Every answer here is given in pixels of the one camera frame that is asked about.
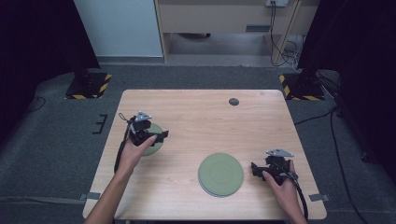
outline gray carpet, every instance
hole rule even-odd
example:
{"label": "gray carpet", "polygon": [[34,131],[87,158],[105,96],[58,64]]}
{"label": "gray carpet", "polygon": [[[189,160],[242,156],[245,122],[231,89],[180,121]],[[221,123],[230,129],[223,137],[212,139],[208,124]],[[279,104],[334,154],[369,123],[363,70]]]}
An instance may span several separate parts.
{"label": "gray carpet", "polygon": [[[43,107],[26,113],[0,148],[0,197],[76,199],[90,190],[106,138],[127,89],[276,89],[289,68],[106,65],[113,75],[101,99],[65,100],[73,79],[65,74],[36,91]],[[43,100],[33,100],[30,109]],[[294,121],[327,113],[334,102],[287,101]],[[101,114],[108,114],[102,134]],[[342,118],[333,116],[351,196],[369,223],[396,223],[396,188],[379,164],[360,160],[361,150]],[[335,154],[330,116],[296,126],[320,193],[329,194],[328,216],[310,223],[362,223],[347,198]],[[83,205],[0,203],[0,223],[81,223]]]}

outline white wall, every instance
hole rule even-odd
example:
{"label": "white wall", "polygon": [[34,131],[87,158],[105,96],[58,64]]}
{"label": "white wall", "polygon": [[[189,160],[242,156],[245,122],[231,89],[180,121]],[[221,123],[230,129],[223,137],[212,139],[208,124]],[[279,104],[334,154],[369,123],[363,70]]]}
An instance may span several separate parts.
{"label": "white wall", "polygon": [[96,56],[162,57],[153,0],[75,0]]}

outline light wood surface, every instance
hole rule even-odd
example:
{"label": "light wood surface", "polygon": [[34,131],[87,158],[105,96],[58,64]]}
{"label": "light wood surface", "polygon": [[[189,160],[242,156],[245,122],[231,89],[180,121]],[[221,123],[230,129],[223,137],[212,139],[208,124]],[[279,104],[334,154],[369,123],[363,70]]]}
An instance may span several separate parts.
{"label": "light wood surface", "polygon": [[[229,104],[237,98],[239,105]],[[126,128],[118,114],[130,118],[142,110],[151,122],[169,130],[162,148],[143,157],[120,202],[116,219],[248,220],[285,219],[272,191],[253,176],[250,163],[265,166],[267,150],[293,153],[310,219],[323,219],[323,202],[310,202],[318,188],[281,91],[130,90],[121,97],[91,192],[102,193],[113,176],[117,151]],[[217,198],[198,182],[198,168],[209,155],[223,152],[244,169],[242,187]],[[83,216],[96,200],[87,200]]]}

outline hazard tape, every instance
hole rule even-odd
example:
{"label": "hazard tape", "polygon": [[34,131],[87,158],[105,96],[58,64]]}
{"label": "hazard tape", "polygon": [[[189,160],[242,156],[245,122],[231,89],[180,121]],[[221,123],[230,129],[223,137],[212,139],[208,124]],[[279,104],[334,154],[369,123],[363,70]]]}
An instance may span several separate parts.
{"label": "hazard tape", "polygon": [[282,87],[285,92],[285,96],[287,100],[310,100],[310,101],[325,100],[325,98],[321,96],[309,96],[309,95],[300,96],[300,97],[293,96],[291,95],[288,84],[285,82],[285,77],[279,76],[279,79],[280,82],[282,83]]}
{"label": "hazard tape", "polygon": [[73,94],[73,95],[68,95],[66,96],[66,99],[77,99],[77,100],[84,100],[84,99],[95,99],[95,98],[100,98],[102,95],[105,93],[105,90],[107,88],[108,82],[110,81],[112,75],[107,74],[105,77],[105,80],[103,81],[102,86],[100,87],[99,92],[96,92],[95,94]]}

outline power outlet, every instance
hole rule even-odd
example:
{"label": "power outlet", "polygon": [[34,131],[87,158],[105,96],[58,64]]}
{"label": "power outlet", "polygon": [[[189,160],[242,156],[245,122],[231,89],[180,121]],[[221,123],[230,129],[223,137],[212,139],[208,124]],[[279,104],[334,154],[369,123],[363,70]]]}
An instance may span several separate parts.
{"label": "power outlet", "polygon": [[265,5],[267,7],[272,7],[273,6],[273,2],[275,2],[277,7],[286,7],[288,5],[288,3],[289,3],[289,0],[267,0]]}

